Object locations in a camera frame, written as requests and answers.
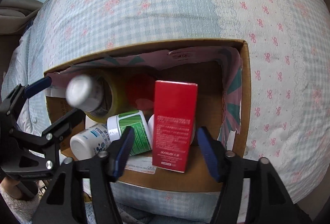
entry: paper label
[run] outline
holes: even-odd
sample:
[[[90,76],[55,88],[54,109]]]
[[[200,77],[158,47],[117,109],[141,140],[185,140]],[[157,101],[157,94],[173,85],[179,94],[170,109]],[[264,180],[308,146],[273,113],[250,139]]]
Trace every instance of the paper label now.
[[[156,167],[152,165],[152,157],[146,156],[130,156],[125,169],[147,174],[156,172]]]
[[[135,137],[131,155],[136,155],[151,150],[142,118],[139,114],[137,114],[138,112],[139,111],[131,111],[129,113],[118,115],[118,126],[120,128],[121,134],[124,132],[127,126],[134,128]]]

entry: red object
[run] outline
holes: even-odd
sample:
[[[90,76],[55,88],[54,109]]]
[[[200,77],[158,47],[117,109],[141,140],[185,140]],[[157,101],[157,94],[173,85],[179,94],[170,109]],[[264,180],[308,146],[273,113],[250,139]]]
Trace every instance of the red object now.
[[[184,172],[193,129],[197,88],[194,83],[156,81],[152,164]]]
[[[156,79],[148,74],[134,75],[126,83],[126,96],[131,106],[139,110],[153,108]]]

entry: white jar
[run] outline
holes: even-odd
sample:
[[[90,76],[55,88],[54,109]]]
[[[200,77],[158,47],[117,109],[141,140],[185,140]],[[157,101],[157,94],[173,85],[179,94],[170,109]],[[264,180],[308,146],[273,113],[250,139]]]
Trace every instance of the white jar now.
[[[135,110],[111,116],[108,118],[107,125],[111,142],[120,139],[127,126],[131,126],[134,129],[135,137],[130,155],[136,155],[152,149],[152,136],[142,111]]]
[[[153,127],[154,127],[154,120],[155,120],[155,115],[153,114],[149,121],[148,121],[148,128],[151,134],[151,137],[153,138]],[[193,142],[194,137],[195,137],[195,132],[196,132],[196,123],[194,122],[194,125],[192,126],[192,134],[191,134],[191,140],[190,144]]]
[[[72,78],[66,88],[65,96],[71,107],[81,109],[92,116],[102,116],[108,113],[100,81],[87,74]]]
[[[106,124],[96,124],[70,139],[70,148],[78,160],[92,158],[110,146]]]

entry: metal screw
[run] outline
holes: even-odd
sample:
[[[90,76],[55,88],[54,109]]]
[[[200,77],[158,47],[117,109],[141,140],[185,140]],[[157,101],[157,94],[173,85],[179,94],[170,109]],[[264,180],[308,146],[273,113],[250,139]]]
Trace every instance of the metal screw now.
[[[225,155],[226,155],[227,157],[234,157],[236,154],[235,154],[233,151],[228,150],[228,151],[225,152]]]
[[[73,158],[72,158],[72,157],[66,157],[66,158],[64,159],[63,163],[65,163],[65,164],[69,164],[69,163],[71,163],[72,161],[73,161]]]
[[[51,134],[51,133],[48,133],[47,135],[46,135],[46,139],[47,140],[51,140],[53,138],[53,135]]]
[[[107,157],[107,156],[108,156],[108,152],[105,151],[105,150],[100,151],[99,154],[98,154],[98,156],[99,156],[100,158]]]
[[[48,170],[51,170],[51,169],[53,168],[53,162],[52,162],[52,161],[47,161],[47,162],[46,162],[46,168],[47,168]]]
[[[261,163],[264,164],[264,165],[269,164],[269,160],[268,160],[267,158],[265,158],[265,157],[260,158],[260,161],[261,161]]]

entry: pink and teal paper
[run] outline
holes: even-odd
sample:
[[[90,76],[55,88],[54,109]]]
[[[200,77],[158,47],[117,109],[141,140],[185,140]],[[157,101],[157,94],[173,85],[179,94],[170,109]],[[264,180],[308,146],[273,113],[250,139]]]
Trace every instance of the pink and teal paper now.
[[[223,95],[222,125],[218,140],[226,147],[230,131],[240,132],[240,101],[242,70],[240,55],[234,48],[222,48],[217,59],[222,69]]]

